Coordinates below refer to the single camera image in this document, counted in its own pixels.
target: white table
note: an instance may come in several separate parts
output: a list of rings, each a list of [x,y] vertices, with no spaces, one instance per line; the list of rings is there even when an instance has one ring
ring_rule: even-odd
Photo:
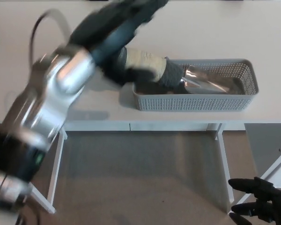
[[[0,2],[0,123],[28,80],[28,41],[39,15],[58,8],[73,29],[89,12],[104,4]],[[45,21],[37,32],[36,56],[52,52],[62,42],[56,24]],[[140,112],[135,109],[130,85],[120,90],[98,74],[71,109],[66,131],[216,130],[227,182],[229,169],[222,131],[244,130],[245,123],[281,123],[280,2],[171,1],[139,29],[129,45],[170,59],[248,59],[260,92],[245,111],[238,113]],[[65,136],[60,135],[50,202],[45,204],[50,212],[55,211],[52,202]],[[226,191],[232,202],[228,185]]]

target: perforated basket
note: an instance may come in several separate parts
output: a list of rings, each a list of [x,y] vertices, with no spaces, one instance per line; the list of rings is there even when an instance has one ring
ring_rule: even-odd
[[[238,78],[244,88],[244,95],[225,94],[133,94],[136,106],[141,111],[194,111],[231,112],[245,109],[258,93],[253,66],[248,60],[173,60],[186,71],[189,65],[211,71],[222,77]]]

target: beige tape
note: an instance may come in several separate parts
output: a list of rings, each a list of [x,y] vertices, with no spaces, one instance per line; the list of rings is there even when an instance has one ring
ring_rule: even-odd
[[[125,68],[151,70],[155,74],[155,78],[152,80],[153,82],[157,82],[161,79],[166,65],[167,61],[165,58],[133,48],[127,48],[127,60]]]

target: tabletop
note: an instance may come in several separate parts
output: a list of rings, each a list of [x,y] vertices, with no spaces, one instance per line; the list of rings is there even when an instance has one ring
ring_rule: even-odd
[[[28,42],[45,10],[59,9],[74,29],[105,2],[0,2],[0,123],[28,76]],[[35,57],[64,39],[47,19],[37,31]],[[281,122],[281,3],[276,1],[170,1],[129,44],[170,59],[248,59],[259,94],[243,112],[141,112],[131,85],[122,89],[98,72],[69,112],[68,122],[87,125],[130,121]]]

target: silver robot arm segment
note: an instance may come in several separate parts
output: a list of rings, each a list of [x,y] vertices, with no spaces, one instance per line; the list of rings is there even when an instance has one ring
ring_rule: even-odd
[[[68,45],[33,65],[29,82],[3,121],[2,132],[48,151],[71,104],[94,75],[88,51]]]
[[[17,208],[30,194],[29,182],[95,67],[90,53],[75,45],[34,63],[0,131],[0,207]]]

